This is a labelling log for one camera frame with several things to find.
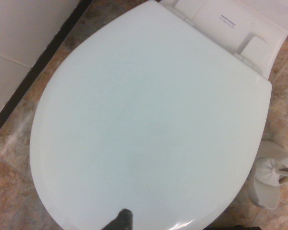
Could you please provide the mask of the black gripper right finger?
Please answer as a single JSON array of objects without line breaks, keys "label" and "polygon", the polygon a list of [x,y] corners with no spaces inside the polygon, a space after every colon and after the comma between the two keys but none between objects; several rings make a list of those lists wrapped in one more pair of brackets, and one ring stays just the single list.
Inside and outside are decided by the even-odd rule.
[{"label": "black gripper right finger", "polygon": [[260,227],[244,227],[244,226],[234,226],[227,228],[227,230],[261,230]]}]

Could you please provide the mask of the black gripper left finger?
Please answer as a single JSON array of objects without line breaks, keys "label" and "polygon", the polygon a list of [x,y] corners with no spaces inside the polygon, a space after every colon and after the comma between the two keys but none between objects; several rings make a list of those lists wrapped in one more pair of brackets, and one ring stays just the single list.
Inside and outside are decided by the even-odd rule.
[{"label": "black gripper left finger", "polygon": [[107,224],[102,230],[132,230],[133,213],[129,209],[122,209],[117,217]]}]

